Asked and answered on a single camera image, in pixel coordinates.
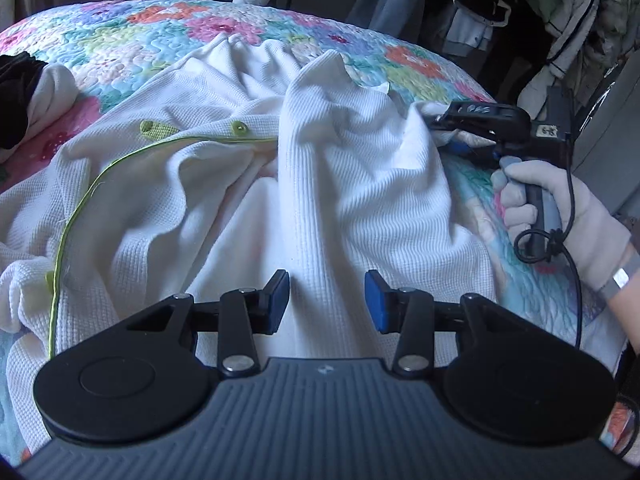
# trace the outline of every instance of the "human hand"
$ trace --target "human hand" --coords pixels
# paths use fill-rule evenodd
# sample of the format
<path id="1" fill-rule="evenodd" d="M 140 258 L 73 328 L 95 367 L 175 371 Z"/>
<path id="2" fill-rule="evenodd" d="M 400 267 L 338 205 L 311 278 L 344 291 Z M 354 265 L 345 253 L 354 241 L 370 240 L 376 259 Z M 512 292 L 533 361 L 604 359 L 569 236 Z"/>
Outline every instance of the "human hand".
<path id="1" fill-rule="evenodd" d="M 556 200 L 562 228 L 566 228 L 571 215 L 566 171 L 542 160 L 518 162 L 492 174 L 494 191 L 500 193 L 500 202 L 505 208 L 504 224 L 512 242 L 536 222 L 538 210 L 527 204 L 523 186 L 508 182 L 507 177 L 547 189 Z M 585 183 L 573 177 L 573 184 L 575 219 L 564 246 L 574 259 L 580 279 L 593 290 L 600 290 L 620 267 L 631 234 L 609 214 Z"/>

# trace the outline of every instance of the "circular black disc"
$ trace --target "circular black disc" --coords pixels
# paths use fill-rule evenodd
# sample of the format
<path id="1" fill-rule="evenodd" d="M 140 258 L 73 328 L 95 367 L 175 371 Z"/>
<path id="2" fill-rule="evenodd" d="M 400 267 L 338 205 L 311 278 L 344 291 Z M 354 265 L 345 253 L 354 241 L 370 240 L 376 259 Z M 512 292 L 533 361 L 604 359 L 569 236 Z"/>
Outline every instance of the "circular black disc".
<path id="1" fill-rule="evenodd" d="M 544 333 L 494 335 L 456 358 L 444 392 L 466 423 L 528 445 L 599 433 L 616 398 L 598 361 Z"/>
<path id="2" fill-rule="evenodd" d="M 180 426 L 206 401 L 210 373 L 161 333 L 108 330 L 46 363 L 33 395 L 55 436 L 95 444 L 145 440 Z"/>

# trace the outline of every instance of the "white waffle-knit garment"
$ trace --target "white waffle-knit garment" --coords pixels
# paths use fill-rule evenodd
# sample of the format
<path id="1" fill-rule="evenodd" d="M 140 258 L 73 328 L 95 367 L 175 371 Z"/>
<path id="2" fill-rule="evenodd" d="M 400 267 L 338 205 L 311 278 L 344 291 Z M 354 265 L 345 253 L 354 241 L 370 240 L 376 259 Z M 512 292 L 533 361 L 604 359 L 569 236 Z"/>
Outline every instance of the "white waffle-knit garment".
<path id="1" fill-rule="evenodd" d="M 154 144 L 142 120 L 180 132 Z M 7 367 L 28 446 L 48 439 L 31 389 L 51 317 L 59 353 L 176 292 L 213 301 L 286 269 L 289 306 L 256 338 L 262 358 L 389 358 L 397 339 L 369 319 L 366 270 L 436 300 L 495 299 L 484 245 L 450 210 L 417 107 L 400 116 L 336 52 L 301 67 L 279 42 L 217 38 L 0 196 L 0 328 L 33 332 Z M 197 355 L 215 361 L 214 335 Z"/>

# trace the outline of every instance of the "orange flower pattern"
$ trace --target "orange flower pattern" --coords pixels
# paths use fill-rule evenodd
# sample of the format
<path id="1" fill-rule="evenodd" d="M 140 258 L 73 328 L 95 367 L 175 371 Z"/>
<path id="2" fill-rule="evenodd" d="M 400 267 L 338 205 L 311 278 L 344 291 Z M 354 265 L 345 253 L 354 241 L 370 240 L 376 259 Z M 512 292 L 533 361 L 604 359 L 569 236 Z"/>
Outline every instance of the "orange flower pattern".
<path id="1" fill-rule="evenodd" d="M 420 72 L 423 76 L 444 79 L 437 63 L 429 61 L 415 53 L 404 45 L 388 46 L 386 48 L 386 58 L 401 65 L 409 66 Z"/>
<path id="2" fill-rule="evenodd" d="M 169 6 L 152 5 L 127 17 L 129 23 L 155 23 L 162 20 L 183 20 L 190 18 L 196 12 L 204 12 L 209 7 L 189 5 L 177 2 Z"/>

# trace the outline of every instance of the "green button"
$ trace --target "green button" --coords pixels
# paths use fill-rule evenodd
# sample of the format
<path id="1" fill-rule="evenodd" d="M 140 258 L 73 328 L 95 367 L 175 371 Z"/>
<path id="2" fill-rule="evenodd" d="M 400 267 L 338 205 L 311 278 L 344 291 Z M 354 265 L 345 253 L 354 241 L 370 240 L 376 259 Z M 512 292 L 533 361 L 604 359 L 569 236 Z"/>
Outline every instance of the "green button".
<path id="1" fill-rule="evenodd" d="M 249 127 L 242 121 L 233 121 L 231 123 L 231 131 L 234 135 L 245 136 L 249 134 Z"/>

